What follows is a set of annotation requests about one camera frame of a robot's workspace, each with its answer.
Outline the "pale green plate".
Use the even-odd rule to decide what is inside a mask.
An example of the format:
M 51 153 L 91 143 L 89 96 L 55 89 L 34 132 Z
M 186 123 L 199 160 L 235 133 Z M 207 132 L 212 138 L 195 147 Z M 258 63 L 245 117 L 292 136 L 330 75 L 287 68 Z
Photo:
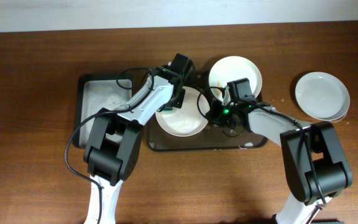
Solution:
M 321 121 L 342 119 L 351 101 L 343 82 L 325 72 L 303 75 L 295 85 L 295 99 L 304 113 Z

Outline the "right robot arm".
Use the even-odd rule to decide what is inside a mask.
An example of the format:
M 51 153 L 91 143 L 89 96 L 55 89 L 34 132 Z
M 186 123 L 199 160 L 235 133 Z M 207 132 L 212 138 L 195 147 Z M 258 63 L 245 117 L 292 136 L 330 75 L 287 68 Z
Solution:
M 282 149 L 290 194 L 274 223 L 311 223 L 327 203 L 353 183 L 353 176 L 334 126 L 308 123 L 257 102 L 247 78 L 218 89 L 223 100 L 213 101 L 204 117 L 211 123 L 261 135 Z

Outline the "green yellow sponge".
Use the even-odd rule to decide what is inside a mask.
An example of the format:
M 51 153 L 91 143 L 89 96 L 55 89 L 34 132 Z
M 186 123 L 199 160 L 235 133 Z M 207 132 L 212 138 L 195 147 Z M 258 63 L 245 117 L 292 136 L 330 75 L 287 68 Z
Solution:
M 164 109 L 162 111 L 164 113 L 173 113 L 175 110 L 173 109 L 173 107 L 167 106 L 167 107 L 164 107 Z

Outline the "white plate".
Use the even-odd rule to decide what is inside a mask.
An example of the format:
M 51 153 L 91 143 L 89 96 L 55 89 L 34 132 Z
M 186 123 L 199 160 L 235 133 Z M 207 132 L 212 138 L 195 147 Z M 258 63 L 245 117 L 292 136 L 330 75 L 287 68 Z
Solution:
M 181 108 L 156 112 L 155 117 L 159 126 L 168 134 L 177 137 L 189 137 L 195 135 L 206 127 L 208 120 L 200 114 L 209 110 L 209 103 L 205 96 L 201 95 L 197 102 L 200 92 L 188 86 L 184 86 L 185 97 Z
M 257 66 L 249 59 L 240 56 L 228 56 L 218 60 L 209 72 L 209 86 L 224 88 L 228 82 L 247 78 L 250 89 L 258 97 L 262 89 L 262 76 Z

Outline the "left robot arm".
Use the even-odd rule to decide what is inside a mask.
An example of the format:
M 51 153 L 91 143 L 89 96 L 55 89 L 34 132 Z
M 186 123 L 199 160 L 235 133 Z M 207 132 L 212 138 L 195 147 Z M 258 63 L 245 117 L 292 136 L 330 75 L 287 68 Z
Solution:
M 84 161 L 91 182 L 86 223 L 114 223 L 119 191 L 137 163 L 144 126 L 156 111 L 180 107 L 192 60 L 177 53 L 168 65 L 147 69 L 143 87 L 125 104 L 92 117 Z

